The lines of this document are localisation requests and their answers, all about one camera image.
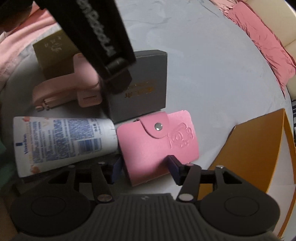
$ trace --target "pink wallet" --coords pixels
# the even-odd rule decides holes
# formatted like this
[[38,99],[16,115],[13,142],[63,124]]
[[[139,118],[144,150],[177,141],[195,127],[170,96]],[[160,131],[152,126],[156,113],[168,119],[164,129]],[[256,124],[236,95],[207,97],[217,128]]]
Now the pink wallet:
[[74,73],[46,80],[33,89],[33,104],[37,110],[52,108],[71,100],[81,107],[100,104],[99,76],[81,54],[73,56]]
[[194,126],[186,110],[140,117],[119,126],[117,136],[132,186],[167,174],[167,155],[174,155],[182,164],[199,156]]

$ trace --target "wallet flap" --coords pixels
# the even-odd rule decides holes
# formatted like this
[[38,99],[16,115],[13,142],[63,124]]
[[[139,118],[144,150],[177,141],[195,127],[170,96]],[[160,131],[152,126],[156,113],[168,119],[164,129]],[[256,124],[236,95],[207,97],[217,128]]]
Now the wallet flap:
[[168,134],[170,122],[166,112],[158,112],[140,117],[139,119],[150,136],[160,139]]

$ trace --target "ribbed black surface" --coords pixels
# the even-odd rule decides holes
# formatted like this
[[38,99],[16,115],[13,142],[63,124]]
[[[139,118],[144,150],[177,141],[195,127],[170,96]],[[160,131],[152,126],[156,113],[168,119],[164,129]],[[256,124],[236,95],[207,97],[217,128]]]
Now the ribbed black surface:
[[192,204],[179,203],[170,194],[122,195],[116,202],[98,205],[78,229],[57,237],[25,234],[13,241],[276,241],[271,232],[235,237],[209,226]]

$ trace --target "barcode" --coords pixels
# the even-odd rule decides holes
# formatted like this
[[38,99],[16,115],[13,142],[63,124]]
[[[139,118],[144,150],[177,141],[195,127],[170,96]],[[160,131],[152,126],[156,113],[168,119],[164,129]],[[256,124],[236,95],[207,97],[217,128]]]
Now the barcode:
[[101,138],[78,141],[79,154],[87,154],[102,149]]

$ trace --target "silver snap button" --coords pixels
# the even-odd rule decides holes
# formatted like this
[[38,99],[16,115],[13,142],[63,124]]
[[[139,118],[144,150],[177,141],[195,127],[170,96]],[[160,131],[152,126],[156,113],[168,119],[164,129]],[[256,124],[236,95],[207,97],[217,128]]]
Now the silver snap button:
[[163,125],[162,125],[161,123],[157,122],[157,123],[154,125],[154,128],[155,128],[155,130],[157,130],[157,131],[161,131],[162,128],[163,128]]

